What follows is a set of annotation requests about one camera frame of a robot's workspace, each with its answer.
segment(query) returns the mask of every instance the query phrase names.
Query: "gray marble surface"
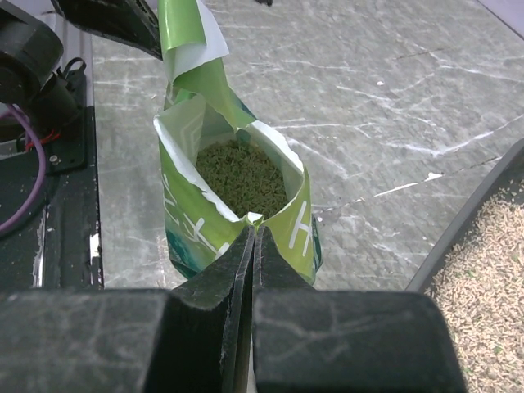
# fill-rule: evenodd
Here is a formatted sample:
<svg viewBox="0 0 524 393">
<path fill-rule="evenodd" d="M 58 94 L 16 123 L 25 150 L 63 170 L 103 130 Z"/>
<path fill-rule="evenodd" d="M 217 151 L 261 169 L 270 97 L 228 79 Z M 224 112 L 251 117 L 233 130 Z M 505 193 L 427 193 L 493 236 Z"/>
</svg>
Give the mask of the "gray marble surface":
<svg viewBox="0 0 524 393">
<path fill-rule="evenodd" d="M 230 84 L 311 173 L 315 286 L 403 289 L 524 136 L 524 42 L 473 0 L 207 4 Z M 174 287 L 151 124 L 162 64 L 101 38 L 93 52 L 106 286 Z"/>
</svg>

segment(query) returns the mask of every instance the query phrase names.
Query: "purple cable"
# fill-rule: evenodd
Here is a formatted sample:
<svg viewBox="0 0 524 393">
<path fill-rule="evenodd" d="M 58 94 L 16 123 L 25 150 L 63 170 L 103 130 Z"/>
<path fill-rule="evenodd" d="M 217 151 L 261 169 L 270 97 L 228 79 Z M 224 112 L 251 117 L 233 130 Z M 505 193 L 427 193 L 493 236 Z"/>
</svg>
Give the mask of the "purple cable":
<svg viewBox="0 0 524 393">
<path fill-rule="evenodd" d="M 34 181 L 34 186 L 31 190 L 31 193 L 29 194 L 25 202 L 22 204 L 20 209 L 17 210 L 16 213 L 5 223 L 0 224 L 0 233 L 12 229 L 13 226 L 16 225 L 18 220 L 22 218 L 33 205 L 34 200 L 37 198 L 38 194 L 40 193 L 40 190 L 42 189 L 43 180 L 46 177 L 47 166 L 46 153 L 43 150 L 42 143 L 40 142 L 40 139 L 38 138 L 36 133 L 31 128 L 29 121 L 25 118 L 25 115 L 20 110 L 16 109 L 13 105 L 7 104 L 7 109 L 9 109 L 13 117 L 16 120 L 18 120 L 18 122 L 24 128 L 25 132 L 33 141 L 34 148 L 36 149 L 36 152 L 38 154 L 38 175 L 36 177 L 36 180 Z"/>
</svg>

